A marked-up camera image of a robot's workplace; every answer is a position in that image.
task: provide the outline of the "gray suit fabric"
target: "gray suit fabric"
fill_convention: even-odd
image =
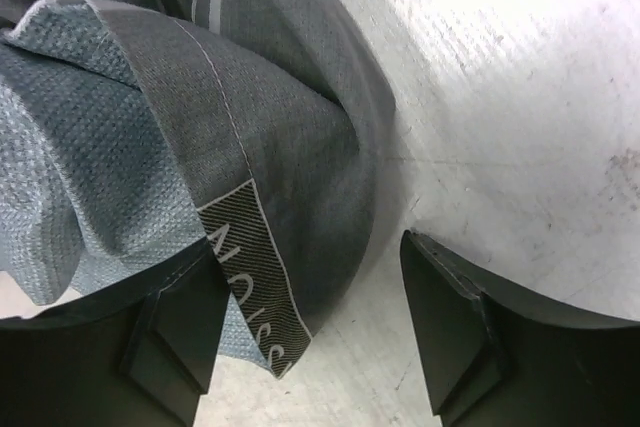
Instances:
[[[208,235],[221,353],[281,376],[367,246],[393,98],[337,0],[159,1],[40,1],[4,33],[2,267],[48,303]]]

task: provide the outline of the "blue textured fabric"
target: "blue textured fabric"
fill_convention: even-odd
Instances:
[[[151,267],[204,236],[124,58],[84,2],[36,3],[0,44],[0,261],[37,303]],[[235,298],[223,354],[264,363]]]

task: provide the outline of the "scratched white surface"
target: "scratched white surface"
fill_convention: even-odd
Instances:
[[[640,319],[640,0],[342,1],[398,99],[373,248],[285,380],[218,360],[199,427],[439,425],[398,265],[405,227]]]

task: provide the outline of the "folded cloth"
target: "folded cloth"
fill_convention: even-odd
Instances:
[[[202,27],[40,0],[4,33],[2,265],[48,303],[207,235],[234,294],[221,353],[281,376],[367,246],[393,98],[336,0],[163,6],[185,2]]]

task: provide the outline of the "white lettering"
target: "white lettering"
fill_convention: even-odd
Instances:
[[[234,275],[229,279],[230,284],[235,284],[239,280],[244,280],[247,283],[247,291],[244,293],[242,298],[238,301],[238,306],[242,307],[249,297],[251,297],[251,293],[253,292],[253,279],[249,274],[238,274]]]
[[[260,341],[262,340],[263,329],[266,331],[265,337],[269,337],[271,335],[271,324],[267,322],[266,324],[262,324],[258,329],[258,333],[256,334],[256,344],[258,344],[258,347],[260,347]]]
[[[281,345],[272,345],[271,348],[269,349],[269,358],[267,359],[267,364],[269,365],[269,368],[273,368],[272,364],[273,364],[273,353],[277,352],[278,353],[278,359],[281,359],[282,356],[284,355],[284,347],[282,347]]]
[[[235,247],[224,254],[222,257],[218,257],[218,255],[220,255],[220,251],[222,250],[222,246],[224,245],[224,241],[227,238],[227,234],[229,233],[229,229],[231,229],[231,225],[227,223],[215,232],[207,235],[207,239],[209,239],[209,242],[213,244],[213,253],[216,254],[216,258],[218,258],[218,262],[220,262],[221,264],[225,263],[231,257],[237,255],[240,252],[240,247]]]

